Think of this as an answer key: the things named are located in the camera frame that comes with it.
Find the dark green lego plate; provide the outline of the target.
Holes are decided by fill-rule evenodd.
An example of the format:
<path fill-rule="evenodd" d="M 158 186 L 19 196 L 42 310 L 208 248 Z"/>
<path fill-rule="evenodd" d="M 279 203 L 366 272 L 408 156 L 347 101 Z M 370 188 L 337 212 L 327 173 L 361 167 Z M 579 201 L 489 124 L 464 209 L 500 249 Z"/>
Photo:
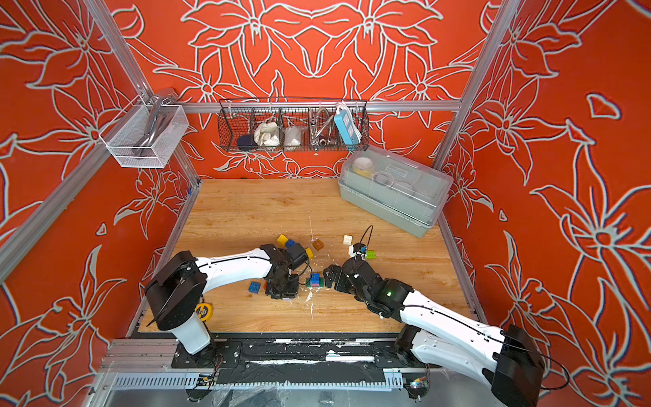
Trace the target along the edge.
<path fill-rule="evenodd" d="M 308 280 L 305 285 L 309 288 L 323 288 L 320 287 L 320 283 L 317 281 Z"/>

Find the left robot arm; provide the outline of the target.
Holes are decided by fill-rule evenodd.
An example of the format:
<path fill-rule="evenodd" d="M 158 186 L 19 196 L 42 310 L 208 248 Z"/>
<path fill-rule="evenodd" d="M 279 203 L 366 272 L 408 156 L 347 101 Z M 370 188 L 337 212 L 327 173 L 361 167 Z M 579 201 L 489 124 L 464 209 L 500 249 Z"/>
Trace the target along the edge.
<path fill-rule="evenodd" d="M 213 343 L 195 311 L 206 293 L 232 283 L 263 279 L 269 297 L 295 298 L 300 279 L 295 271 L 309 266 L 312 258 L 300 244 L 288 249 L 265 244 L 249 252 L 212 258 L 182 251 L 153 277 L 145 297 L 157 328 L 172 333 L 188 354 L 195 355 Z"/>

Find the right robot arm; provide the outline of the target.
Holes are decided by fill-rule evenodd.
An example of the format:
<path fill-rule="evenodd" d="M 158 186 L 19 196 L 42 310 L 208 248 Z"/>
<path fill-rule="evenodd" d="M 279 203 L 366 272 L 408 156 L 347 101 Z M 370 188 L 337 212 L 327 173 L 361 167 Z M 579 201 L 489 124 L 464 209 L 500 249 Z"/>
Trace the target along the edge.
<path fill-rule="evenodd" d="M 417 361 L 456 371 L 490 388 L 506 406 L 535 406 L 544 357 L 525 330 L 473 321 L 407 283 L 383 278 L 359 256 L 324 271 L 325 286 L 348 293 L 382 318 L 405 325 L 402 347 Z"/>

